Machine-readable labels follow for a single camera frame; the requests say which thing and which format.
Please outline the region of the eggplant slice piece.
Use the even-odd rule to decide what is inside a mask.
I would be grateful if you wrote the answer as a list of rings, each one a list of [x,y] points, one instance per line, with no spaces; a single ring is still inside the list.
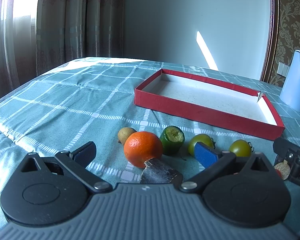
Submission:
[[[290,166],[288,161],[284,160],[281,163],[277,163],[274,168],[279,171],[282,180],[287,180],[290,175]]]

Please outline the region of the green tomato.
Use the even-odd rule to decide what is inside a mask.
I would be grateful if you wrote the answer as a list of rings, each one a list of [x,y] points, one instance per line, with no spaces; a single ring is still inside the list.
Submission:
[[[229,151],[237,155],[238,157],[249,157],[253,152],[253,146],[250,142],[239,139],[234,141],[230,147]]]
[[[196,143],[202,142],[206,146],[209,146],[210,148],[215,148],[215,142],[214,140],[208,136],[207,134],[198,134],[195,135],[189,142],[188,145],[188,153],[194,157],[194,147]]]

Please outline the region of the green cucumber piece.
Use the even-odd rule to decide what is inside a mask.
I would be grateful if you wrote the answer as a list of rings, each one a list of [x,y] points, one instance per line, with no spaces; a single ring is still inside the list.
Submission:
[[[177,126],[166,127],[160,135],[163,147],[163,154],[168,156],[176,155],[185,141],[183,131]]]

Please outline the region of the small brown kiwi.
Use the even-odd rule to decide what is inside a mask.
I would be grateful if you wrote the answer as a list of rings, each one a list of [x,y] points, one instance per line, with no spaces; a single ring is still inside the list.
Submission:
[[[120,144],[124,145],[126,140],[135,132],[136,132],[136,130],[131,127],[121,128],[117,134],[118,142]]]

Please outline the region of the orange mandarin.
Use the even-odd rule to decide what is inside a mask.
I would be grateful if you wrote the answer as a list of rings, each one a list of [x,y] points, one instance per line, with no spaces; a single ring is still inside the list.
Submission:
[[[161,140],[151,132],[135,132],[126,140],[123,148],[125,158],[135,167],[145,168],[145,162],[152,158],[161,158],[163,146]]]

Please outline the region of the red shallow cardboard box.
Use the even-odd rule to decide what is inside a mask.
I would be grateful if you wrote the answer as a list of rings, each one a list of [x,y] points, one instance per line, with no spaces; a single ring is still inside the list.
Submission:
[[[285,126],[265,94],[247,87],[160,69],[134,90],[137,106],[275,140]]]

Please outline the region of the light blue kettle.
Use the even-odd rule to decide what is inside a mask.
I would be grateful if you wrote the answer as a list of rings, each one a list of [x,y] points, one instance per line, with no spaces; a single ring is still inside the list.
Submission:
[[[300,112],[300,50],[294,51],[280,99],[295,111]]]

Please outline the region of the brown patterned curtain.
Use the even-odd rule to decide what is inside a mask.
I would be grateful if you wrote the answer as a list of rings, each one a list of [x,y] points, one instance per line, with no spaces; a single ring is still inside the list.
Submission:
[[[0,0],[0,98],[89,56],[123,55],[124,0]]]

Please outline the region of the brown wooden door frame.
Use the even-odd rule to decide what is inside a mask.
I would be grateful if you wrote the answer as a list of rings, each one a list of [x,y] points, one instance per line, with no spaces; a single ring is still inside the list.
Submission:
[[[279,19],[280,19],[280,1],[270,0],[270,19],[266,55],[264,58],[263,68],[260,80],[269,82],[271,71],[275,63],[275,53],[279,36]]]

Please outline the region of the white wall switch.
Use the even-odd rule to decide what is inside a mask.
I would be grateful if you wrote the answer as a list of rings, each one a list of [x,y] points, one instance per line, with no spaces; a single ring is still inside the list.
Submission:
[[[280,62],[278,64],[278,68],[277,68],[277,74],[281,75],[281,76],[284,76],[284,77],[287,77],[287,74],[289,72],[289,66]]]

